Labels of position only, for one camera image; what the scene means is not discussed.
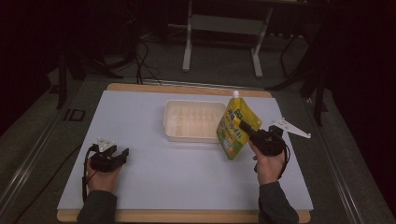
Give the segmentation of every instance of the plastic container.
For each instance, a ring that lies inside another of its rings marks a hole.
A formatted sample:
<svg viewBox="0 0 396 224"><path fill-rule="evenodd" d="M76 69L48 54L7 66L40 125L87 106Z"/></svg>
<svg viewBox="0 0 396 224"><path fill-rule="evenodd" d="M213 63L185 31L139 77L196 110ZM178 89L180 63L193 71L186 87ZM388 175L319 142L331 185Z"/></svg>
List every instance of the plastic container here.
<svg viewBox="0 0 396 224"><path fill-rule="evenodd" d="M169 141L218 143L216 134L226 105L218 102L171 100L163 126Z"/></svg>

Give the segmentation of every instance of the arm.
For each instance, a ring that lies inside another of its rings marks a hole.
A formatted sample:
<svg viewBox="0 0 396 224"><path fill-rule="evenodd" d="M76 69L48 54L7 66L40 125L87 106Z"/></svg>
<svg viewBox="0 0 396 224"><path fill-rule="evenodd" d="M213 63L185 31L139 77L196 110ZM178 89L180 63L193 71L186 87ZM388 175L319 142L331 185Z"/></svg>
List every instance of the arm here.
<svg viewBox="0 0 396 224"><path fill-rule="evenodd" d="M257 161L257 177L260 184L259 222L261 224L298 223L297 212L290 206L277 182L285 163L284 152L274 157L267 157L250 141L249 144L256 154L253 159Z"/></svg>
<svg viewBox="0 0 396 224"><path fill-rule="evenodd" d="M78 214L78 223L114 223L117 206L114 190L120 168L113 172L101 173L94 171L91 168L91 159L88 160L87 177L90 193Z"/></svg>
<svg viewBox="0 0 396 224"><path fill-rule="evenodd" d="M279 182L260 186L259 223L298 223L297 212L290 206Z"/></svg>

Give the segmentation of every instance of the yellow pouch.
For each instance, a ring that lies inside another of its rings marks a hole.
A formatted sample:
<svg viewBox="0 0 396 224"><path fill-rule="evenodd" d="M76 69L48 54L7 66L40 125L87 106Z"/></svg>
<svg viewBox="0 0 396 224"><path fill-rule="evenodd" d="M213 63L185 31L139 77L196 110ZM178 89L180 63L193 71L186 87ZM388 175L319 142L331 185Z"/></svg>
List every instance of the yellow pouch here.
<svg viewBox="0 0 396 224"><path fill-rule="evenodd" d="M248 107L245 100L239 97L239 91L234 91L217 128L218 139L228 160L235 159L249 139L248 134L239 128L241 119L250 124L254 131L258 131L262 126L262 121Z"/></svg>

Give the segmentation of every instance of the white board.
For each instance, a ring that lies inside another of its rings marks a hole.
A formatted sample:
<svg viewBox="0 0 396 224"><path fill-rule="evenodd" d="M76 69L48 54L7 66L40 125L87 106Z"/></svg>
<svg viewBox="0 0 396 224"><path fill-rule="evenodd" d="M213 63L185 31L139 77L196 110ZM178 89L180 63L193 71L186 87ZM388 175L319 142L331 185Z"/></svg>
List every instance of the white board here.
<svg viewBox="0 0 396 224"><path fill-rule="evenodd" d="M257 210L259 183L253 171L254 153L248 144L234 161L228 161L220 144L170 142L164 132L163 115L169 100L228 104L231 97L104 91L58 209L82 207L85 154L97 137L104 137L116 141L118 151L114 155L130 149L120 172L118 209ZM244 98L263 121L264 130L271 121L282 118L275 99ZM279 182L294 209L312 210L289 136L284 133L283 137L291 155Z"/></svg>

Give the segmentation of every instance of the sleeve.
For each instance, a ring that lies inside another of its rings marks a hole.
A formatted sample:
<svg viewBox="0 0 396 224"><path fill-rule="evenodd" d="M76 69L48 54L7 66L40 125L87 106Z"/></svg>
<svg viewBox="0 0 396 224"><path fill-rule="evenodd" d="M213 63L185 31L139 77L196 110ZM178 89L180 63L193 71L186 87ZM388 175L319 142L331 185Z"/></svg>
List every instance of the sleeve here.
<svg viewBox="0 0 396 224"><path fill-rule="evenodd" d="M116 216L117 197L104 190L94 190L88 194L77 220L79 224L111 224Z"/></svg>
<svg viewBox="0 0 396 224"><path fill-rule="evenodd" d="M260 186L260 224L298 223L297 212L290 206L279 182Z"/></svg>

